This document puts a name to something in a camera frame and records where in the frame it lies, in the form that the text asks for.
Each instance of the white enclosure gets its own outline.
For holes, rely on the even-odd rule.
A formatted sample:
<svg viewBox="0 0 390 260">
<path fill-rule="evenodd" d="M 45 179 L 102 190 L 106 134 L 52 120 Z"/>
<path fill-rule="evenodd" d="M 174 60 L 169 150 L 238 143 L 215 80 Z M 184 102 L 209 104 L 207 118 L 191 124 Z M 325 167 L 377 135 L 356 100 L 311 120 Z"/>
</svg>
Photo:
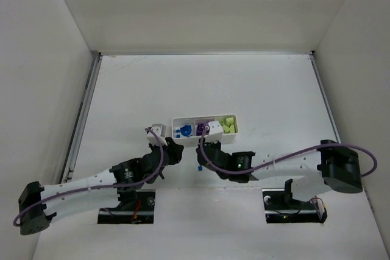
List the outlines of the white enclosure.
<svg viewBox="0 0 390 260">
<path fill-rule="evenodd" d="M 158 205 L 156 225 L 145 230 L 135 227 L 130 232 L 128 227 L 95 225 L 96 212 L 60 221 L 55 229 L 42 233 L 34 259 L 129 258 L 134 255 L 128 252 L 136 249 L 147 251 L 138 258 L 176 255 L 185 259 L 194 252 L 202 259 L 386 259 L 372 214 L 389 250 L 389 22 L 390 0 L 0 0 L 1 258 L 33 258 L 38 236 L 20 236 L 12 227 L 18 212 L 17 198 L 27 183 L 39 180 L 50 184 L 60 176 L 91 73 L 91 50 L 133 57 L 104 57 L 75 178 L 99 172 L 129 155 L 144 154 L 147 148 L 142 127 L 154 122 L 170 125 L 172 118 L 181 116 L 237 114 L 239 134 L 234 143 L 224 147 L 226 151 L 258 147 L 255 158 L 260 161 L 268 150 L 286 153 L 312 145 L 324 136 L 336 138 L 318 76 L 300 59 L 313 50 L 341 140 L 367 147 L 379 160 L 378 170 L 363 180 L 367 194 L 324 196 L 330 213 L 327 224 L 265 225 L 261 221 L 263 212 L 258 213 L 262 206 L 253 201 L 259 192 L 256 188 L 279 186 L 284 178 L 253 183 L 248 189 L 224 185 L 227 182 L 217 180 L 211 172 L 198 172 L 196 162 L 191 161 L 193 150 L 186 149 L 186 160 L 178 168 L 167 169 L 170 180 L 156 184 L 158 197 L 175 206 L 174 212 L 169 212 L 169 206 Z M 160 66 L 152 62 L 156 55 L 132 65 L 129 61 L 135 55 L 216 51 L 253 54 L 270 50 L 285 56 L 293 51 L 290 61 L 294 64 L 286 66 L 285 60 L 280 60 L 271 66 L 269 60 L 265 61 L 269 57 L 264 56 L 262 66 L 252 64 L 246 70 L 242 63 L 225 64 L 254 86 L 242 80 L 235 83 L 223 70 L 219 72 L 230 81 L 228 84 L 211 77 L 201 79 L 203 88 L 199 92 L 206 96 L 205 103 L 211 108 L 207 110 L 195 103 L 178 107 L 184 101 L 177 101 L 177 95 L 197 87 L 199 81 L 194 79 L 203 75 L 194 68 L 205 69 L 210 63 Z M 152 80 L 154 74 L 166 77 L 157 80 L 164 90 L 153 91 L 147 81 L 136 79 L 144 70 L 140 65 L 149 68 Z M 165 67 L 171 72 L 169 78 Z M 192 73 L 189 84 L 184 82 L 187 71 Z M 182 79 L 172 81 L 176 74 Z M 267 74 L 273 78 L 263 80 Z M 284 81 L 272 83 L 274 78 Z M 121 92 L 125 85 L 128 93 Z M 154 97 L 152 105 L 135 95 L 136 85 L 148 97 Z M 278 89 L 285 95 L 265 99 L 262 94 L 271 94 L 269 87 L 274 90 L 272 94 Z M 257 104 L 242 99 L 244 91 L 254 90 L 260 93 L 253 98 Z M 113 99 L 110 91 L 116 91 L 123 103 Z M 163 103 L 167 91 L 175 100 Z M 246 110 L 223 102 L 214 105 L 213 95 L 220 99 L 228 96 Z M 282 108 L 286 103 L 287 111 Z M 156 105 L 160 112 L 150 116 Z M 306 107 L 316 114 L 306 113 Z M 258 119 L 249 114 L 254 110 Z M 270 112 L 274 122 L 262 125 L 271 117 Z M 116 122 L 109 127 L 106 121 L 112 116 Z M 287 116 L 285 124 L 275 123 Z M 133 126 L 134 121 L 142 127 Z M 256 124 L 253 132 L 246 127 L 249 123 Z M 302 140 L 293 145 L 291 135 Z M 371 162 L 362 156 L 362 170 L 370 166 Z M 246 206 L 245 210 L 230 200 Z M 189 209 L 187 213 L 180 210 L 183 205 Z M 174 232 L 159 237 L 160 242 L 153 245 L 155 250 L 148 249 L 151 234 L 166 235 L 172 226 Z M 279 234 L 283 235 L 283 248 L 273 238 Z M 80 238 L 87 236 L 80 245 Z M 187 242 L 191 245 L 186 250 Z M 234 247 L 237 242 L 242 250 Z"/>
<path fill-rule="evenodd" d="M 307 54 L 105 56 L 73 180 L 148 153 L 143 129 L 153 123 L 168 126 L 173 115 L 206 116 L 229 110 L 239 120 L 239 133 L 232 143 L 223 144 L 223 150 L 256 152 L 253 166 L 319 144 L 321 139 L 337 140 Z M 319 162 L 314 152 L 278 165 L 316 170 Z M 259 187 L 283 188 L 291 177 L 248 184 L 221 180 L 209 170 L 198 171 L 193 146 L 185 148 L 178 165 L 164 169 L 164 176 L 165 180 L 143 187 L 157 190 L 153 225 L 91 224 L 97 222 L 97 210 L 73 216 L 63 220 L 66 232 L 60 221 L 41 235 L 35 259 L 49 260 L 53 255 L 68 259 L 69 251 L 62 247 L 72 247 L 73 241 L 77 241 L 74 259 L 90 253 L 107 259 L 112 251 L 118 258 L 158 255 L 161 260 L 313 255 L 324 260 L 386 259 L 364 193 L 324 194 L 329 211 L 325 225 L 281 227 L 266 224 Z M 302 238 L 293 240 L 297 233 Z M 101 243 L 106 235 L 109 244 Z M 319 239 L 322 244 L 316 245 Z"/>
</svg>

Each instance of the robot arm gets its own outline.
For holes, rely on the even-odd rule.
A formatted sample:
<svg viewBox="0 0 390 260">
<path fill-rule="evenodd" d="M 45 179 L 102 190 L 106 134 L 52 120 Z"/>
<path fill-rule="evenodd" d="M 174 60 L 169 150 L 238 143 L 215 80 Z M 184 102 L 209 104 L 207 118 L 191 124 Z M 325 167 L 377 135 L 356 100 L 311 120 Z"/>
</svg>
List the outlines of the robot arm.
<svg viewBox="0 0 390 260">
<path fill-rule="evenodd" d="M 163 178 L 163 169 L 167 165 L 179 163 L 182 159 L 184 147 L 176 144 L 172 138 L 164 137 L 164 125 L 153 125 L 150 130 L 147 139 L 152 152 L 142 158 L 133 158 L 91 177 L 69 183 L 45 186 L 41 186 L 38 181 L 29 183 L 19 198 L 19 211 L 35 206 L 20 216 L 20 233 L 38 233 L 49 227 L 50 223 L 92 209 L 120 209 L 133 204 L 137 200 L 136 190 L 142 187 L 143 181 L 151 184 L 158 176 Z M 160 143 L 163 162 L 159 168 Z"/>
<path fill-rule="evenodd" d="M 301 202 L 308 202 L 330 190 L 342 193 L 363 191 L 358 154 L 347 147 L 335 147 L 334 141 L 323 140 L 321 144 L 324 146 L 318 152 L 305 155 L 318 162 L 317 170 L 304 164 L 278 165 L 276 160 L 253 170 L 251 164 L 254 152 L 223 152 L 220 143 L 223 129 L 219 122 L 210 122 L 209 129 L 209 135 L 205 136 L 205 141 L 200 140 L 196 149 L 197 160 L 201 166 L 215 171 L 223 180 L 247 183 L 249 180 L 270 177 L 302 176 L 285 183 L 285 197 Z"/>
</svg>

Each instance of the white table surface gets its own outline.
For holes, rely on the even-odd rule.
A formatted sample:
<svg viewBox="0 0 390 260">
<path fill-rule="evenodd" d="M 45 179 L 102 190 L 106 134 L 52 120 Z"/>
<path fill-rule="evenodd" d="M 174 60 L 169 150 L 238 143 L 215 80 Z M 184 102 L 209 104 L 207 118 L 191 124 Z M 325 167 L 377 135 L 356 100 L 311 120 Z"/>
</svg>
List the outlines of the white table surface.
<svg viewBox="0 0 390 260">
<path fill-rule="evenodd" d="M 335 140 L 308 55 L 105 56 L 73 180 L 148 153 L 143 129 L 153 123 L 214 114 L 237 115 L 239 133 L 222 147 L 255 151 L 253 166 Z M 387 259 L 364 193 L 324 194 L 325 225 L 267 225 L 260 187 L 286 178 L 220 180 L 198 172 L 194 147 L 164 175 L 146 186 L 157 189 L 153 225 L 78 214 L 41 234 L 34 259 Z"/>
</svg>

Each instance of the yellow-green block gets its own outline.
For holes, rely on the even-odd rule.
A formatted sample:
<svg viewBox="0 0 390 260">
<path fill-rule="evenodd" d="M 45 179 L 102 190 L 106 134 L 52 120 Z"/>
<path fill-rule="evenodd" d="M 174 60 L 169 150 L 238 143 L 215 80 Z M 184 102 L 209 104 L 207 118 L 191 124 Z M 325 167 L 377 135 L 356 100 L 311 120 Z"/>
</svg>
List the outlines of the yellow-green block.
<svg viewBox="0 0 390 260">
<path fill-rule="evenodd" d="M 233 118 L 233 117 L 226 118 L 226 124 L 227 124 L 228 126 L 234 124 L 234 118 Z"/>
<path fill-rule="evenodd" d="M 224 129 L 225 133 L 230 133 L 230 127 L 229 126 L 223 125 L 222 128 Z"/>
</svg>

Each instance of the white tray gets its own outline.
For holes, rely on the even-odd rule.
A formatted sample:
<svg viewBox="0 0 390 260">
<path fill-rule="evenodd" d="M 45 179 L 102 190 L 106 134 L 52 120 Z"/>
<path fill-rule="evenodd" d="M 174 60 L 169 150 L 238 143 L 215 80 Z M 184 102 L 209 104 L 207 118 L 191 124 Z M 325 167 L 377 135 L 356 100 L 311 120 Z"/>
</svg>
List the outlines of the white tray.
<svg viewBox="0 0 390 260">
<path fill-rule="evenodd" d="M 200 138 L 200 135 L 196 135 L 196 127 L 197 127 L 198 123 L 207 123 L 208 121 L 226 119 L 226 118 L 230 118 L 230 117 L 234 118 L 235 133 L 224 133 L 222 136 L 221 143 L 232 142 L 234 137 L 237 135 L 237 133 L 239 131 L 237 117 L 234 114 L 174 118 L 174 119 L 172 119 L 172 138 L 178 144 L 196 145 L 199 138 Z M 177 127 L 183 127 L 184 125 L 191 126 L 192 136 L 187 137 L 187 136 L 180 135 L 179 138 L 176 138 Z"/>
</svg>

